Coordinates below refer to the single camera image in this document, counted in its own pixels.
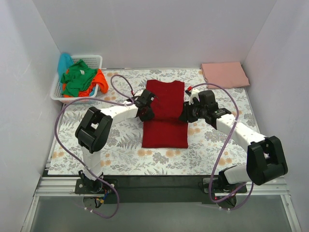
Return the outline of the dark red t shirt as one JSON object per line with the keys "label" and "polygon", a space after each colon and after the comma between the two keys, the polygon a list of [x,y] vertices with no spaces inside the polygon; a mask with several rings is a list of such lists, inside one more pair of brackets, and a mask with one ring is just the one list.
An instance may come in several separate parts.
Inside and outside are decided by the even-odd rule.
{"label": "dark red t shirt", "polygon": [[143,123],[143,148],[188,148],[188,123],[179,120],[183,111],[184,82],[148,80],[146,89],[155,94],[154,118]]}

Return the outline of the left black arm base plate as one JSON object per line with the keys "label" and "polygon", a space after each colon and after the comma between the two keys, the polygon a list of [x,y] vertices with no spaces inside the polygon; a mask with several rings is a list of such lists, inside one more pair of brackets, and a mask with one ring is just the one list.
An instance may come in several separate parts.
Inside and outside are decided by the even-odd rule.
{"label": "left black arm base plate", "polygon": [[75,194],[103,194],[113,193],[113,190],[107,184],[103,184],[98,180],[82,180],[78,179],[75,185]]}

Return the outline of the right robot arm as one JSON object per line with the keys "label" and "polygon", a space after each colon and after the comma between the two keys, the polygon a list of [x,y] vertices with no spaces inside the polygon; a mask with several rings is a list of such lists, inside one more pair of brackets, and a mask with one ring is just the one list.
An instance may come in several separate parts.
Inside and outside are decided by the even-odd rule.
{"label": "right robot arm", "polygon": [[179,119],[188,123],[199,119],[230,138],[247,153],[245,165],[237,165],[219,172],[214,188],[229,192],[237,184],[252,182],[258,186],[287,174],[288,167],[281,141],[266,137],[241,122],[226,108],[219,108],[211,90],[187,89],[189,100],[183,104]]}

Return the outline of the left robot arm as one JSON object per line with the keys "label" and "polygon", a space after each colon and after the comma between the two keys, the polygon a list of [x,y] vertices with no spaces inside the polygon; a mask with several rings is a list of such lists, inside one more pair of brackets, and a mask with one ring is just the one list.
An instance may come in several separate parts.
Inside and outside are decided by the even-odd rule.
{"label": "left robot arm", "polygon": [[142,122],[153,119],[155,115],[151,103],[154,99],[155,94],[145,89],[121,106],[104,109],[90,107],[87,110],[75,137],[82,147],[85,163],[79,176],[90,192],[98,193],[103,187],[102,180],[98,178],[102,176],[100,151],[108,140],[111,127],[131,118],[138,117]]}

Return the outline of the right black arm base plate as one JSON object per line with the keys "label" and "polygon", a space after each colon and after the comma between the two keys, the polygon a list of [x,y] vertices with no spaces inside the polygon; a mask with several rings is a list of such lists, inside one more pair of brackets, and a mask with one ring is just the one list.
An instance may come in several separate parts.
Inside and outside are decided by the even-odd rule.
{"label": "right black arm base plate", "polygon": [[[210,178],[204,177],[199,183],[198,187],[204,192],[209,193],[209,185],[210,185]],[[212,193],[231,193],[232,191],[236,190],[236,188],[241,187],[238,190],[238,193],[247,193],[247,187],[243,186],[242,183],[231,184],[231,185],[220,185],[218,183],[218,179],[214,178],[211,186]]]}

